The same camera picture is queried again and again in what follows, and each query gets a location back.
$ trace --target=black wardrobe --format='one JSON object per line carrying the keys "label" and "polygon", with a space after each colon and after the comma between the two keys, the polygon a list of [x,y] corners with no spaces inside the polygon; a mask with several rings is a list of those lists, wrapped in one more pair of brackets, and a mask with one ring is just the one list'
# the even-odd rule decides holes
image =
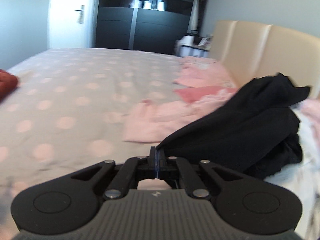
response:
{"label": "black wardrobe", "polygon": [[96,48],[172,54],[188,32],[194,0],[100,0]]}

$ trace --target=black cloth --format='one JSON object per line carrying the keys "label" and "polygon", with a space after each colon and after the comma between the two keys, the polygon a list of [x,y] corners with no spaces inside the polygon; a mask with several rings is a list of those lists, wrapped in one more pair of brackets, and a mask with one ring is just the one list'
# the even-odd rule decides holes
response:
{"label": "black cloth", "polygon": [[288,77],[255,78],[224,106],[165,138],[157,149],[198,163],[206,159],[263,179],[302,161],[300,120],[289,106],[306,99],[310,87]]}

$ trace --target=beige upholstered headboard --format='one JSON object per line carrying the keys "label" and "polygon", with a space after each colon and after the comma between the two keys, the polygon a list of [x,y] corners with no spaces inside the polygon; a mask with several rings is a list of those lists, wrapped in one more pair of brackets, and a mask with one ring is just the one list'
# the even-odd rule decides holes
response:
{"label": "beige upholstered headboard", "polygon": [[230,71],[239,86],[281,72],[298,86],[311,85],[320,98],[320,39],[275,25],[218,21],[210,57]]}

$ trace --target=polka dot bedsheet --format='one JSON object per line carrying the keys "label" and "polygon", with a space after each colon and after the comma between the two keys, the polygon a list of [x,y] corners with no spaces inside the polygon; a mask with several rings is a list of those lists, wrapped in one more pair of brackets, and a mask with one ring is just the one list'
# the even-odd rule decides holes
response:
{"label": "polka dot bedsheet", "polygon": [[115,49],[48,50],[11,68],[20,87],[0,104],[0,240],[18,232],[10,204],[23,189],[148,155],[151,144],[121,140],[123,120],[142,99],[178,100],[177,71],[175,56]]}

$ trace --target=wall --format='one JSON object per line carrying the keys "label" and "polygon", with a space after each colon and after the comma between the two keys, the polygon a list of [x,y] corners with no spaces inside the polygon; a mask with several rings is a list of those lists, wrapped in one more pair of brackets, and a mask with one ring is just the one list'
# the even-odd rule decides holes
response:
{"label": "wall", "polygon": [[49,0],[0,0],[0,69],[48,48],[48,8]]}
{"label": "wall", "polygon": [[220,19],[274,24],[320,37],[320,0],[208,0],[202,35]]}

